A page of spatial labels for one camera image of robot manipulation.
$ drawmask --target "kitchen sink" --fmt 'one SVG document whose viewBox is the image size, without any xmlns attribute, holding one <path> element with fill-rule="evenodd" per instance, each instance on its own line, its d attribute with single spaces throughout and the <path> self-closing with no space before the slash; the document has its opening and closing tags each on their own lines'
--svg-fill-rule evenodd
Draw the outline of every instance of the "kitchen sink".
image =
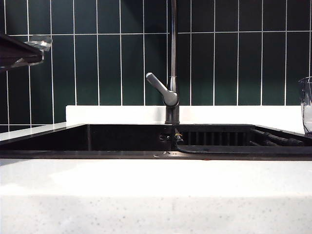
<svg viewBox="0 0 312 234">
<path fill-rule="evenodd" d="M 249 124 L 85 124 L 1 141 L 0 157 L 310 160 L 312 137 Z"/>
</svg>

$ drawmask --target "dark green subway tile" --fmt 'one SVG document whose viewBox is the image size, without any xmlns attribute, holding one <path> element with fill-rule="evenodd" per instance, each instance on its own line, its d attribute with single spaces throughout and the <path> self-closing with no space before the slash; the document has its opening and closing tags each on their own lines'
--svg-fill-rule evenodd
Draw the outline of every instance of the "dark green subway tile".
<svg viewBox="0 0 312 234">
<path fill-rule="evenodd" d="M 263 34 L 262 104 L 284 105 L 285 33 Z"/>
<path fill-rule="evenodd" d="M 145 35 L 145 73 L 152 72 L 164 85 L 167 82 L 166 35 Z M 162 95 L 145 82 L 146 105 L 163 105 Z"/>
<path fill-rule="evenodd" d="M 30 128 L 30 125 L 10 125 L 10 132 Z"/>
<path fill-rule="evenodd" d="M 73 1 L 52 0 L 52 33 L 70 34 L 74 31 Z"/>
<path fill-rule="evenodd" d="M 100 105 L 121 104 L 119 35 L 98 37 Z"/>
<path fill-rule="evenodd" d="M 192 32 L 214 31 L 214 0 L 192 1 Z"/>
<path fill-rule="evenodd" d="M 119 33 L 119 1 L 98 0 L 97 17 L 99 33 Z"/>
<path fill-rule="evenodd" d="M 148 0 L 144 2 L 145 32 L 166 32 L 166 0 Z"/>
<path fill-rule="evenodd" d="M 66 121 L 66 106 L 75 104 L 73 36 L 53 36 L 54 121 Z"/>
<path fill-rule="evenodd" d="M 214 85 L 215 105 L 236 105 L 236 90 L 237 34 L 216 34 Z"/>
<path fill-rule="evenodd" d="M 285 30 L 286 1 L 263 0 L 263 30 Z"/>
<path fill-rule="evenodd" d="M 220 0 L 215 2 L 215 30 L 237 31 L 238 1 Z"/>
<path fill-rule="evenodd" d="M 97 37 L 76 36 L 77 105 L 98 105 Z"/>
<path fill-rule="evenodd" d="M 190 34 L 177 38 L 177 83 L 180 105 L 190 105 Z"/>
<path fill-rule="evenodd" d="M 262 1 L 239 0 L 239 30 L 261 31 Z"/>
<path fill-rule="evenodd" d="M 260 105 L 261 33 L 239 34 L 238 104 Z"/>
<path fill-rule="evenodd" d="M 177 1 L 177 30 L 178 32 L 190 32 L 191 31 L 191 1 L 190 0 L 178 0 Z"/>
<path fill-rule="evenodd" d="M 287 30 L 310 29 L 310 0 L 287 0 Z"/>
<path fill-rule="evenodd" d="M 30 67 L 31 122 L 52 124 L 51 53 L 44 54 L 44 62 Z"/>
<path fill-rule="evenodd" d="M 10 124 L 29 124 L 29 78 L 28 67 L 8 72 Z"/>
<path fill-rule="evenodd" d="M 192 35 L 192 105 L 212 105 L 214 35 Z"/>
<path fill-rule="evenodd" d="M 7 125 L 0 125 L 0 133 L 7 133 L 9 128 Z"/>
<path fill-rule="evenodd" d="M 143 105 L 143 35 L 122 36 L 122 103 Z"/>
<path fill-rule="evenodd" d="M 143 32 L 142 0 L 121 0 L 121 32 Z"/>
<path fill-rule="evenodd" d="M 0 1 L 0 33 L 5 32 L 4 25 L 4 1 Z"/>
<path fill-rule="evenodd" d="M 287 33 L 287 105 L 300 104 L 298 81 L 309 76 L 309 43 L 309 32 Z"/>
<path fill-rule="evenodd" d="M 6 32 L 9 35 L 27 34 L 26 0 L 6 0 Z"/>
<path fill-rule="evenodd" d="M 8 123 L 6 72 L 0 73 L 0 124 Z"/>
<path fill-rule="evenodd" d="M 50 34 L 50 1 L 28 0 L 29 33 Z"/>
<path fill-rule="evenodd" d="M 96 0 L 75 0 L 75 33 L 96 33 L 96 12 Z"/>
</svg>

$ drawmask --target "faucet handle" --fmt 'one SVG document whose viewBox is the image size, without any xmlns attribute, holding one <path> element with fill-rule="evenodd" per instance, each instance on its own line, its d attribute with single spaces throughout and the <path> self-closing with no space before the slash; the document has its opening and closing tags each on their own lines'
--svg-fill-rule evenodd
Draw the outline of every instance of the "faucet handle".
<svg viewBox="0 0 312 234">
<path fill-rule="evenodd" d="M 164 103 L 167 106 L 176 106 L 179 103 L 177 93 L 168 90 L 153 73 L 149 72 L 145 77 L 146 80 L 162 94 Z"/>
</svg>

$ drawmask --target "backsplash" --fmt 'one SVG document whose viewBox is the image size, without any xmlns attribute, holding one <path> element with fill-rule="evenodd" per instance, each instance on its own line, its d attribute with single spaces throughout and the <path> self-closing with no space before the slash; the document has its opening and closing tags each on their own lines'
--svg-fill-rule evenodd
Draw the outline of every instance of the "backsplash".
<svg viewBox="0 0 312 234">
<path fill-rule="evenodd" d="M 181 105 L 299 105 L 311 0 L 177 0 Z M 0 74 L 0 132 L 65 121 L 66 105 L 163 105 L 170 0 L 0 0 L 0 31 L 51 35 L 40 65 Z"/>
</svg>

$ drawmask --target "faucet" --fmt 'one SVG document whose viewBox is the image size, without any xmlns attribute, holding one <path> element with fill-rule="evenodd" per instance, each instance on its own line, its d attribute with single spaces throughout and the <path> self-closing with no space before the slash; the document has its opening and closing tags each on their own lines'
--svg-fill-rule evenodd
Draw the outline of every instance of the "faucet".
<svg viewBox="0 0 312 234">
<path fill-rule="evenodd" d="M 179 124 L 179 92 L 176 83 L 176 38 L 177 38 L 177 10 L 176 0 L 171 1 L 171 76 L 168 80 L 168 88 L 163 85 L 153 73 L 146 74 L 146 80 L 156 88 L 163 96 L 166 105 L 166 124 Z"/>
</svg>

